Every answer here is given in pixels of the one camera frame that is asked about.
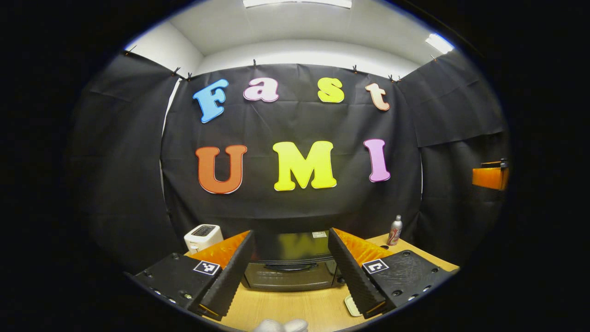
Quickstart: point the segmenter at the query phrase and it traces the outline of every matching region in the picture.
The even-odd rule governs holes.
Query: ceiling
[[[441,53],[425,42],[432,33],[407,13],[379,0],[352,8],[288,2],[245,8],[242,0],[208,0],[170,19],[204,55],[285,39],[330,40],[396,54],[420,65]]]

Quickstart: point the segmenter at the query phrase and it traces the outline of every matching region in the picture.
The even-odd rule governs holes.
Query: white toaster
[[[201,224],[188,232],[184,239],[189,253],[193,254],[223,241],[223,236],[219,226]]]

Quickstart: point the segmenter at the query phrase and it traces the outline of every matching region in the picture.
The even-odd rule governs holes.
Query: pink letter i
[[[367,139],[364,146],[369,149],[369,156],[371,157],[371,182],[380,182],[389,180],[391,174],[385,168],[385,157],[383,156],[383,147],[385,142],[382,139]]]

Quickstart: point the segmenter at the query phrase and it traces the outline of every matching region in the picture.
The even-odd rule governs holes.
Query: ceiling light
[[[314,2],[316,4],[326,4],[350,9],[352,0],[243,0],[244,6],[254,7],[268,4],[280,4],[282,2]]]
[[[437,34],[430,34],[426,42],[443,54],[452,51],[454,48],[453,45]]]

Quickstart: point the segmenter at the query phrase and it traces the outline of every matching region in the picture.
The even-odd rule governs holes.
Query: spray can
[[[389,237],[387,238],[388,246],[395,246],[398,244],[399,235],[402,232],[402,216],[397,215],[395,221],[391,223],[391,231],[389,231]]]

